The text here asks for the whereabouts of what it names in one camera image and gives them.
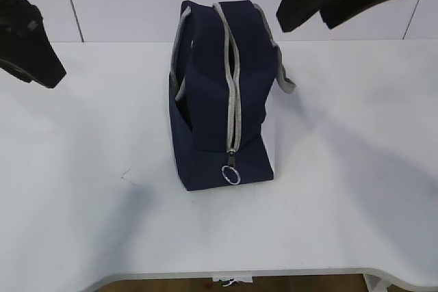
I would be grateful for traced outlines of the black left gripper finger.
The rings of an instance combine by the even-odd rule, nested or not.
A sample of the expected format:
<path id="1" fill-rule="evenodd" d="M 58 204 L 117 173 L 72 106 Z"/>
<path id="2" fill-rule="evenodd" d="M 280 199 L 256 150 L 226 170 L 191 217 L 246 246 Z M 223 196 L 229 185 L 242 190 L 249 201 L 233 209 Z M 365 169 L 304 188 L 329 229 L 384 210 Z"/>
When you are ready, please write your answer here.
<path id="1" fill-rule="evenodd" d="M 40 10 L 28 0 L 1 0 L 1 69 L 46 88 L 54 88 L 66 75 Z"/>

